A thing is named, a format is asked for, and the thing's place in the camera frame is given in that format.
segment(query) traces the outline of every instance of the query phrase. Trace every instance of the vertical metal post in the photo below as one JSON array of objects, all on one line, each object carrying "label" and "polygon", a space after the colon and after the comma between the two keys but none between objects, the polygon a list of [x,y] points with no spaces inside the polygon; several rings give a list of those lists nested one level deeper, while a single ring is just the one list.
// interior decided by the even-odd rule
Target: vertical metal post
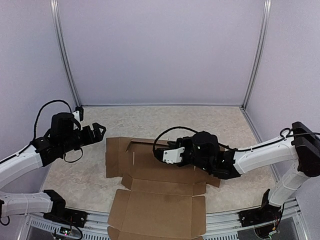
[{"label": "vertical metal post", "polygon": [[264,0],[264,9],[263,9],[263,16],[262,16],[262,23],[261,23],[261,29],[259,34],[259,40],[258,40],[258,46],[255,52],[254,56],[254,62],[253,62],[253,68],[250,75],[250,80],[248,87],[245,92],[245,97],[243,100],[242,107],[244,110],[246,110],[250,97],[252,95],[252,91],[256,82],[259,65],[261,61],[261,57],[264,50],[264,45],[266,41],[267,36],[267,30],[268,30],[268,24],[269,24],[269,16],[270,16],[270,9],[271,9],[271,0]]},{"label": "vertical metal post", "polygon": [[60,20],[60,15],[59,15],[58,0],[50,0],[50,4],[51,4],[52,16],[53,16],[54,29],[55,29],[55,33],[56,33],[56,37],[57,37],[57,41],[58,41],[58,46],[59,46],[66,78],[68,80],[68,84],[69,84],[75,105],[77,107],[80,107],[81,101],[80,101],[79,94],[78,94],[78,91],[77,91],[77,88],[75,85],[74,78],[72,76],[72,72],[71,72],[70,64],[69,64],[69,59],[68,59],[68,55],[67,55],[67,51],[66,51],[66,46],[65,46],[65,42],[64,42],[64,36],[63,36],[61,20]]}]

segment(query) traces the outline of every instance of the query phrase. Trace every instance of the black mounting bracket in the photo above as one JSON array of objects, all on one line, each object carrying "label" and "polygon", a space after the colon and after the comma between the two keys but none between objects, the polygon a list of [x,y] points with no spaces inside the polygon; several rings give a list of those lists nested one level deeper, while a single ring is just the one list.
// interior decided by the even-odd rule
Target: black mounting bracket
[{"label": "black mounting bracket", "polygon": [[244,210],[239,212],[239,218],[242,227],[248,227],[257,224],[272,222],[276,219],[281,219],[281,207],[271,206],[268,201],[270,189],[268,189],[262,199],[261,207]]},{"label": "black mounting bracket", "polygon": [[85,114],[84,108],[82,106],[76,106],[75,110],[79,111],[80,122],[82,122],[84,120],[84,114]]},{"label": "black mounting bracket", "polygon": [[52,213],[45,213],[43,215],[43,218],[60,224],[84,228],[87,221],[87,216],[88,213],[86,213],[85,211],[65,208],[64,213],[61,216],[56,216]]}]

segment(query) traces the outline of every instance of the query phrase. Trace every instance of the wire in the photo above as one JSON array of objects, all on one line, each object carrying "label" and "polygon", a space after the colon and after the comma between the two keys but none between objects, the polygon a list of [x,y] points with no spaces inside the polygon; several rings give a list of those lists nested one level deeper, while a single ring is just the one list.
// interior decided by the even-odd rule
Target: wire
[{"label": "wire", "polygon": [[84,156],[84,151],[83,151],[83,149],[81,147],[80,147],[80,151],[81,151],[81,156],[77,160],[67,161],[66,160],[66,154],[63,155],[63,160],[68,164],[73,164],[75,162],[78,162]]},{"label": "wire", "polygon": [[59,219],[60,221],[62,221],[62,222],[64,222],[64,223],[66,223],[67,225],[70,225],[70,226],[72,226],[72,227],[75,227],[77,230],[78,230],[78,232],[81,234],[81,236],[80,236],[80,238],[77,238],[77,239],[74,239],[74,240],[81,240],[83,237],[84,237],[84,234],[83,234],[83,232],[80,230],[80,228],[79,227],[77,227],[76,225],[74,225],[71,221],[67,221],[67,220],[65,220],[65,219],[63,219],[63,218],[61,218],[61,217],[58,217],[58,216],[55,216],[55,215],[52,215],[52,214],[50,214],[52,217],[54,217],[54,218],[56,218],[56,219]]},{"label": "wire", "polygon": [[8,218],[8,222],[7,222],[7,223],[3,223],[3,222],[1,221],[1,218],[0,218],[0,224],[1,224],[2,226],[8,226],[8,225],[10,224],[10,217],[7,216],[7,218]]},{"label": "wire", "polygon": [[259,233],[257,233],[257,230],[259,230],[258,227],[253,229],[253,231],[254,231],[254,233],[255,233],[255,235],[256,235],[256,237],[257,237],[258,239],[262,239],[262,240],[266,240],[266,239],[270,239],[270,240],[271,240],[271,239],[272,239],[272,237],[271,237],[270,235],[259,236],[259,235],[258,235]]},{"label": "wire", "polygon": [[69,235],[71,235],[71,233],[72,233],[72,226],[71,226],[71,224],[72,224],[72,216],[71,216],[71,219],[70,219],[70,233],[69,233]]},{"label": "wire", "polygon": [[44,104],[44,105],[40,108],[40,110],[39,110],[39,112],[38,112],[38,114],[37,114],[37,116],[36,116],[36,119],[35,119],[35,122],[34,122],[34,126],[33,126],[33,139],[32,139],[32,141],[34,141],[34,140],[36,139],[36,137],[37,137],[37,124],[38,124],[38,120],[39,120],[39,117],[40,117],[40,114],[41,114],[42,110],[43,110],[46,106],[48,106],[48,105],[50,105],[50,104],[53,104],[53,103],[57,103],[57,102],[66,104],[66,105],[68,106],[69,110],[70,110],[70,113],[72,113],[71,107],[70,107],[69,103],[67,103],[66,101],[61,100],[61,99],[56,99],[56,100],[48,101],[46,104]]},{"label": "wire", "polygon": [[293,135],[290,135],[291,131],[292,131],[291,128],[286,127],[286,128],[284,128],[284,129],[282,129],[280,131],[280,133],[279,133],[279,135],[281,137],[280,139],[272,141],[272,142],[268,142],[268,143],[265,143],[265,144],[262,144],[262,145],[259,145],[259,146],[255,146],[255,147],[252,147],[252,148],[245,148],[245,149],[240,149],[239,150],[238,148],[230,148],[229,146],[227,146],[227,147],[225,147],[225,149],[231,150],[231,151],[235,151],[235,152],[247,152],[247,151],[252,151],[252,150],[264,148],[264,147],[270,146],[272,144],[280,143],[280,142],[284,141],[286,138],[293,137]]},{"label": "wire", "polygon": [[[48,106],[48,105],[50,105],[50,104],[53,104],[53,103],[57,103],[57,102],[61,102],[61,103],[66,104],[66,105],[68,106],[69,110],[70,110],[70,113],[72,113],[72,110],[71,110],[70,105],[69,105],[66,101],[61,100],[61,99],[52,100],[52,101],[49,101],[49,102],[47,102],[46,104],[44,104],[44,105],[40,108],[40,110],[39,110],[39,112],[38,112],[38,114],[37,114],[37,116],[36,116],[36,119],[35,119],[35,122],[34,122],[34,126],[33,126],[33,139],[32,139],[31,142],[33,142],[33,141],[36,139],[36,137],[37,137],[37,124],[38,124],[38,120],[39,120],[39,117],[40,117],[40,114],[41,114],[42,110],[43,110],[46,106]],[[0,164],[3,164],[3,163],[5,163],[6,161],[8,161],[8,160],[10,160],[10,159],[12,159],[12,158],[14,158],[14,157],[16,157],[17,155],[22,154],[28,147],[31,146],[31,142],[30,142],[26,147],[24,147],[22,150],[20,150],[18,153],[15,153],[15,154],[13,154],[13,155],[11,155],[11,156],[8,156],[7,158],[3,159],[3,160],[0,162]]]},{"label": "wire", "polygon": [[279,221],[278,221],[278,229],[279,229],[279,225],[280,225],[282,216],[284,215],[284,211],[285,211],[285,202],[284,202],[283,205],[282,205],[281,216],[280,216]]},{"label": "wire", "polygon": [[165,135],[166,133],[172,131],[172,130],[175,130],[175,129],[184,129],[184,130],[188,130],[190,132],[194,132],[195,134],[197,134],[198,132],[192,128],[189,128],[189,127],[186,127],[186,126],[173,126],[173,127],[170,127],[169,129],[163,131],[162,133],[160,133],[160,135],[154,140],[153,142],[153,145],[152,145],[152,151],[155,152],[156,151],[156,144],[158,142],[158,140],[163,136]]},{"label": "wire", "polygon": [[288,135],[287,138],[299,137],[299,136],[307,136],[307,135],[320,135],[320,132],[296,133],[296,134]]}]

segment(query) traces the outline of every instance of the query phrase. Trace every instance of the beige floor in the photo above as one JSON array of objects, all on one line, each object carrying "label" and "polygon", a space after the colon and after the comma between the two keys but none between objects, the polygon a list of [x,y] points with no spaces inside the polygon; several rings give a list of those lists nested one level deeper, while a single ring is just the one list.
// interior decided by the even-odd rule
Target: beige floor
[{"label": "beige floor", "polygon": [[[85,108],[83,126],[98,122],[108,128],[107,137],[156,138],[173,126],[205,130],[231,147],[247,147],[256,140],[238,107],[212,106],[132,106]],[[174,130],[163,139],[189,136]],[[73,164],[56,160],[43,189],[54,189],[68,207],[109,212],[121,178],[106,178],[105,141],[83,148],[83,158]],[[80,155],[69,153],[71,161]],[[275,185],[269,167],[251,171],[239,178],[223,180],[220,188],[207,185],[206,212],[215,213],[257,206],[263,193]]]}]

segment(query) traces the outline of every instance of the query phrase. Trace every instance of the cardboard box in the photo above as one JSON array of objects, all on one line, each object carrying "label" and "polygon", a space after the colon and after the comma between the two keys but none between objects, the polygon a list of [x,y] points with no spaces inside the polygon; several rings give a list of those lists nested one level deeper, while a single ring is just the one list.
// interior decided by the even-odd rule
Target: cardboard box
[{"label": "cardboard box", "polygon": [[[201,240],[206,233],[206,183],[220,180],[187,165],[159,162],[154,140],[116,137],[106,141],[106,176],[122,176],[108,218],[111,240]],[[158,147],[166,146],[159,141]]]}]

